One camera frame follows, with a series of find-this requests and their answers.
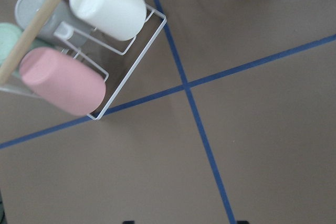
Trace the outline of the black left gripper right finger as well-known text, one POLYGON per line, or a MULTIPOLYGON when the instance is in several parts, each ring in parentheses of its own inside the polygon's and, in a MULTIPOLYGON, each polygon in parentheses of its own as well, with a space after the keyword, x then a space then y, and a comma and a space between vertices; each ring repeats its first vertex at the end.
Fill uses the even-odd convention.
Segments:
POLYGON ((247 220, 237 220, 237 224, 249 224, 247 220))

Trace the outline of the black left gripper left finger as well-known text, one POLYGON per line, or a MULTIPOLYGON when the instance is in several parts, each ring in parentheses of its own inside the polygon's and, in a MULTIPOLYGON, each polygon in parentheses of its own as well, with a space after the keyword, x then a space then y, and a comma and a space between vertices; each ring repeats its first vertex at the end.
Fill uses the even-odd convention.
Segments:
POLYGON ((122 224, 134 224, 134 220, 123 221, 122 224))

